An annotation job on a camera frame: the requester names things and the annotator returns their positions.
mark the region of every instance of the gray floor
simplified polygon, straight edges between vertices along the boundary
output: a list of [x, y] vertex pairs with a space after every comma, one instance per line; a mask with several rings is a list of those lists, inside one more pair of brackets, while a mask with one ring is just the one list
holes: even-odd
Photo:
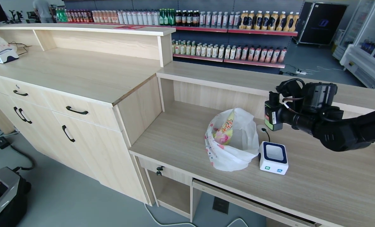
[[[339, 61], [332, 56], [331, 47], [323, 46], [318, 48], [317, 45], [299, 44], [295, 45], [294, 41], [291, 42], [289, 51], [285, 56], [286, 64], [283, 72], [294, 72], [296, 68], [320, 70], [317, 66], [326, 69], [343, 69]], [[296, 77], [317, 79], [333, 83], [348, 84], [353, 86], [365, 87], [355, 76], [348, 70], [322, 70], [315, 72], [313, 75], [297, 75]]]
[[[20, 174], [32, 183], [28, 194], [28, 211], [18, 227], [153, 227], [158, 226], [149, 216], [143, 203], [122, 195], [99, 182], [80, 174], [35, 149], [22, 135], [8, 140], [37, 161], [37, 167]], [[30, 166], [29, 161], [11, 148], [0, 150], [0, 168]], [[242, 217], [250, 227], [264, 227], [265, 217], [230, 204], [229, 214], [212, 210], [214, 197], [204, 194], [196, 211], [194, 223], [199, 227], [226, 226]], [[162, 207], [149, 207], [161, 223], [188, 222], [179, 214]], [[231, 227], [244, 227], [237, 221]]]

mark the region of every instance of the cable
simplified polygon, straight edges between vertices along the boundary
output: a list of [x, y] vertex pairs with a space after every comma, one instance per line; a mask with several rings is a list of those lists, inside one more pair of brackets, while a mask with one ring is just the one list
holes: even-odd
[[[155, 223], [157, 223], [158, 225], [160, 226], [175, 226], [175, 225], [181, 225], [181, 224], [189, 224], [191, 226], [194, 226], [194, 227], [197, 227], [195, 224], [191, 223], [191, 222], [181, 222], [181, 223], [171, 223], [171, 224], [162, 224], [160, 223], [159, 221], [157, 221], [154, 216], [152, 215], [151, 211], [148, 210], [148, 207], [146, 204], [144, 204], [145, 206], [145, 209], [148, 211], [149, 215], [151, 216], [151, 218], [155, 221]], [[238, 221], [238, 220], [241, 220], [246, 227], [249, 227], [248, 224], [245, 222], [245, 220], [243, 220], [242, 218], [236, 218], [235, 220], [231, 221], [231, 223], [229, 223], [226, 227], [230, 227], [235, 221]]]

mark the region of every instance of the black drawer handle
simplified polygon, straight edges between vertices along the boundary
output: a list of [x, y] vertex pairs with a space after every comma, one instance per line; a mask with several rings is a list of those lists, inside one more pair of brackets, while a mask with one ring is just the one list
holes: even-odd
[[13, 92], [17, 95], [22, 95], [22, 96], [28, 96], [29, 95], [28, 93], [24, 93], [24, 94], [18, 93], [18, 90], [13, 90]]
[[67, 132], [65, 131], [66, 128], [67, 128], [67, 127], [66, 127], [65, 125], [62, 126], [62, 130], [64, 131], [65, 135], [67, 136], [67, 138], [68, 138], [71, 142], [75, 142], [75, 139], [70, 138], [70, 137], [68, 136]]
[[22, 108], [19, 108], [18, 109], [19, 110], [19, 113], [22, 115], [22, 117], [25, 119], [25, 122], [28, 122], [29, 124], [31, 124], [32, 123], [32, 121], [28, 121], [26, 118], [25, 118], [25, 116], [23, 115], [23, 109]]
[[77, 114], [83, 114], [83, 115], [85, 115], [85, 114], [88, 114], [88, 113], [89, 113], [89, 112], [86, 111], [86, 110], [85, 110], [84, 112], [78, 112], [78, 111], [72, 110], [72, 109], [71, 109], [71, 106], [69, 106], [69, 105], [66, 106], [65, 108], [66, 108], [67, 110], [69, 110], [69, 111], [71, 111], [71, 112], [75, 112], [75, 113], [77, 113]]
[[13, 108], [13, 110], [15, 111], [15, 113], [18, 115], [18, 117], [19, 117], [22, 121], [27, 122], [26, 119], [22, 118], [22, 117], [19, 115], [19, 113], [18, 113], [18, 111], [17, 111], [18, 108], [17, 108], [16, 106]]

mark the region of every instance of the wall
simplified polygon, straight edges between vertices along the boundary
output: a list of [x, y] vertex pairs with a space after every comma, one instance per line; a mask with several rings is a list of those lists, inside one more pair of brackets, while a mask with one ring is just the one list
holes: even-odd
[[[64, 5], [62, 0], [47, 0], [47, 2], [57, 6]], [[8, 18], [12, 17], [10, 10], [23, 11], [23, 18], [27, 18], [26, 12], [33, 11], [33, 0], [0, 0], [0, 4]]]

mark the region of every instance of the display fridge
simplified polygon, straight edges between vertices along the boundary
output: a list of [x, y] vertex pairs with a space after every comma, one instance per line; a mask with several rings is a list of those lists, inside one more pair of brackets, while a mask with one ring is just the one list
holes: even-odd
[[357, 35], [359, 34], [361, 27], [365, 23], [369, 13], [371, 12], [372, 6], [375, 0], [359, 0], [356, 11], [350, 19], [350, 23], [344, 32], [340, 43], [335, 48], [333, 52], [333, 57], [340, 61], [342, 59], [344, 52], [349, 44], [353, 44]]
[[375, 89], [375, 2], [358, 36], [344, 52], [340, 64], [367, 88]]

